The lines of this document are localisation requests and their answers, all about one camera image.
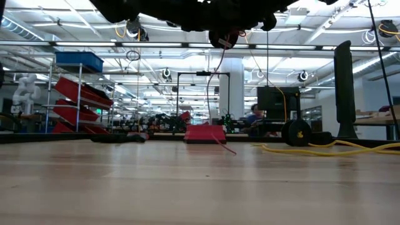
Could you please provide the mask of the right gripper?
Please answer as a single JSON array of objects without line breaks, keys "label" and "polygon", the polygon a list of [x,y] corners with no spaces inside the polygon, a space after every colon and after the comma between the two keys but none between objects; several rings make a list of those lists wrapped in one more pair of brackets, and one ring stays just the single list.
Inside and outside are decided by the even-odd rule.
[{"label": "right gripper", "polygon": [[274,14],[278,11],[280,13],[284,13],[288,10],[288,7],[296,1],[298,0],[267,0],[266,14],[262,19],[261,29],[263,31],[272,30],[277,23],[277,19]]}]

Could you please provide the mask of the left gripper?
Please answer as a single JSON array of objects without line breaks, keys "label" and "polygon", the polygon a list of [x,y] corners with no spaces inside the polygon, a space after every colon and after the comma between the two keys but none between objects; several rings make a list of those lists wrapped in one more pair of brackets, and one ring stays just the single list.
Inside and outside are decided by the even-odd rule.
[{"label": "left gripper", "polygon": [[245,30],[259,22],[259,0],[166,0],[165,20],[186,32]]}]

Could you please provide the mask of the black monitor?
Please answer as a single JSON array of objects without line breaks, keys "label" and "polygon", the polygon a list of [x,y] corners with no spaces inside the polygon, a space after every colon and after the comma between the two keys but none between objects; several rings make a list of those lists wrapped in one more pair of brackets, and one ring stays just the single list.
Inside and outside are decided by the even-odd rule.
[{"label": "black monitor", "polygon": [[266,111],[266,118],[274,122],[286,122],[296,112],[301,118],[300,91],[298,87],[257,87],[257,104]]}]

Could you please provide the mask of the person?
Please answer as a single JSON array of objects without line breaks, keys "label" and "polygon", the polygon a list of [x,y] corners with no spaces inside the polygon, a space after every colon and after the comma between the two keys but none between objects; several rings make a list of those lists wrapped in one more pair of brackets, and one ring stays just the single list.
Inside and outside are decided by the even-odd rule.
[{"label": "person", "polygon": [[253,124],[258,119],[262,119],[264,117],[264,111],[258,108],[258,104],[253,104],[251,106],[251,115],[249,115],[246,119],[248,124]]}]

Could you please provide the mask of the red box black lid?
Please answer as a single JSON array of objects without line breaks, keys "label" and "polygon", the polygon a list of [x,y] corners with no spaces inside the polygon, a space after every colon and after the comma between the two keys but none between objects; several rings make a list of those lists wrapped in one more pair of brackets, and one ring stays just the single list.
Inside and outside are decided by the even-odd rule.
[{"label": "red box black lid", "polygon": [[220,125],[190,125],[184,135],[187,144],[226,144],[226,135]]}]

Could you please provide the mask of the black zip pouch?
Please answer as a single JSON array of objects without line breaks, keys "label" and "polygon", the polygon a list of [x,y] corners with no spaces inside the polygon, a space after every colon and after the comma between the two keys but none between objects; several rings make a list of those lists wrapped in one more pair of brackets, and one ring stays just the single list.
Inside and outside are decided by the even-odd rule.
[{"label": "black zip pouch", "polygon": [[315,145],[327,145],[333,142],[330,132],[313,132],[311,134],[310,143]]}]

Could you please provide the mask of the blue storage bin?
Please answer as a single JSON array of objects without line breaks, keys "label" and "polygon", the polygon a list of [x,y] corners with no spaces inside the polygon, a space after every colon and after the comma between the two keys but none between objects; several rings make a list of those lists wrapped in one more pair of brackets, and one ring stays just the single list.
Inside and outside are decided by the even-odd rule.
[{"label": "blue storage bin", "polygon": [[78,73],[80,65],[84,73],[101,73],[103,60],[93,52],[59,51],[56,55],[56,66],[69,72]]}]

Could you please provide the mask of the wooden workbench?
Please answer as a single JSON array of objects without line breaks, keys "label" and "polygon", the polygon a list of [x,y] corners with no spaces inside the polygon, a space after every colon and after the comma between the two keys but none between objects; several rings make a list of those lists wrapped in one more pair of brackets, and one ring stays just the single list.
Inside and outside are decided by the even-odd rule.
[{"label": "wooden workbench", "polygon": [[[400,105],[393,106],[397,123],[400,125]],[[356,122],[354,124],[394,124],[393,115],[391,114],[389,106],[383,106],[377,111],[361,111],[356,110]]]}]

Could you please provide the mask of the red storage bin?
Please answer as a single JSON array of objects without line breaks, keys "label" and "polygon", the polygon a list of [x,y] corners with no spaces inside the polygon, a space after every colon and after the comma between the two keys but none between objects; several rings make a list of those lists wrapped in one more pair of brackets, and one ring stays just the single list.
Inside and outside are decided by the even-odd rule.
[{"label": "red storage bin", "polygon": [[90,109],[80,105],[79,115],[77,116],[78,109],[76,103],[65,99],[58,99],[56,106],[53,107],[54,113],[65,119],[67,122],[75,125],[77,118],[80,121],[96,121],[98,115]]},{"label": "red storage bin", "polygon": [[88,133],[88,134],[108,134],[107,130],[100,126],[83,124],[79,125],[78,131],[76,126],[70,125],[67,122],[57,122],[52,133]]},{"label": "red storage bin", "polygon": [[113,101],[104,91],[98,90],[88,84],[79,85],[78,82],[61,77],[55,85],[55,90],[69,98],[72,102],[78,102],[80,93],[80,103],[101,109],[109,109]]}]

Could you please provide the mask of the metal storage rack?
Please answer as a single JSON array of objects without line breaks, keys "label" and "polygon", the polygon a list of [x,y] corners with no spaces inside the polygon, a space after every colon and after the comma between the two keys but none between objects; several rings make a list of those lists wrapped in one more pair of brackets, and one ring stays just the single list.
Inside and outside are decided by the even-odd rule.
[{"label": "metal storage rack", "polygon": [[[81,85],[81,84],[88,84],[88,83],[86,83],[86,82],[83,81],[83,76],[89,75],[89,74],[93,74],[93,73],[83,72],[82,68],[83,68],[83,66],[80,65],[79,72],[71,72],[71,73],[77,75],[77,81],[75,81],[75,82],[79,83],[79,85]],[[55,90],[55,88],[54,88],[55,85],[54,85],[54,86],[50,85],[50,86],[48,87],[48,90],[49,90],[49,91]],[[65,100],[71,101],[68,97],[66,97],[66,96],[64,96],[64,95],[62,95],[62,94],[61,94],[61,96],[62,96],[63,98],[60,98],[60,99],[65,99]],[[104,129],[107,130],[106,125],[103,124],[103,112],[110,110],[111,107],[112,107],[113,105],[112,105],[109,109],[101,109],[101,108],[99,108],[99,107],[92,107],[92,106],[88,106],[88,105],[85,105],[85,104],[81,104],[81,103],[80,103],[80,100],[81,100],[81,99],[80,99],[80,92],[79,92],[79,93],[78,93],[78,97],[77,97],[77,103],[76,103],[76,105],[77,105],[77,116],[79,115],[79,108],[80,108],[80,105],[83,105],[84,107],[90,109],[91,111],[93,111],[94,113],[96,113],[96,114],[99,116],[98,119],[97,119],[96,121],[94,121],[94,122],[93,122],[93,121],[80,121],[79,118],[77,117],[76,124],[73,125],[73,124],[67,122],[65,119],[63,119],[62,117],[60,117],[59,115],[57,115],[57,114],[55,113],[55,115],[59,116],[59,119],[57,120],[57,122],[59,122],[59,121],[61,121],[61,122],[67,122],[67,123],[69,123],[70,125],[76,126],[76,130],[77,130],[77,131],[78,131],[79,125],[83,125],[83,124],[94,125],[94,126],[100,126],[100,127],[102,127],[102,128],[104,128]],[[54,103],[54,104],[47,103],[47,104],[44,106],[44,107],[47,109],[47,113],[46,113],[46,116],[47,116],[47,117],[49,117],[49,113],[50,113],[50,112],[53,112],[53,113],[54,113],[54,111],[53,111],[53,107],[54,107],[54,106],[56,106],[56,103]]]}]

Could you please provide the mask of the black frame robot station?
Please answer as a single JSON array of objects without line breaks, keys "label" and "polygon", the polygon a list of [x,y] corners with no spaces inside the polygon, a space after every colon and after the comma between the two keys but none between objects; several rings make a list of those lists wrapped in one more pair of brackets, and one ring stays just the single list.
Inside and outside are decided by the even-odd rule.
[{"label": "black frame robot station", "polygon": [[209,86],[211,79],[214,77],[214,75],[225,75],[228,78],[228,86],[227,86],[227,108],[226,108],[226,115],[225,119],[229,118],[231,119],[231,113],[230,113],[230,94],[231,94],[231,74],[229,72],[211,72],[211,71],[197,71],[197,72],[178,72],[177,74],[177,91],[176,91],[176,114],[178,114],[179,111],[179,81],[180,81],[180,76],[182,75],[196,75],[196,76],[209,76],[209,81],[206,84],[206,101],[207,101],[207,109],[209,112],[209,121],[211,122],[212,116],[211,116],[211,108],[210,108],[210,95],[209,95]]}]

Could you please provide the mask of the black metal table frame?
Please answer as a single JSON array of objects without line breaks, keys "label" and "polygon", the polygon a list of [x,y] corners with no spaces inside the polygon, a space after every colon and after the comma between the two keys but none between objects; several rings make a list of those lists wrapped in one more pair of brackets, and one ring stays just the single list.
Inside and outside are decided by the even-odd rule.
[{"label": "black metal table frame", "polygon": [[[86,133],[61,133],[61,134],[0,134],[0,144],[11,143],[34,143],[34,142],[48,142],[48,141],[71,141],[80,139],[90,139],[91,136],[96,134]],[[341,139],[341,141],[348,141],[350,143],[374,148],[384,144],[400,144],[400,141],[386,141],[386,140],[370,140],[370,139]],[[241,142],[241,143],[285,143],[281,137],[248,137],[247,135],[241,136],[238,134],[231,134],[226,136],[227,143]]]}]

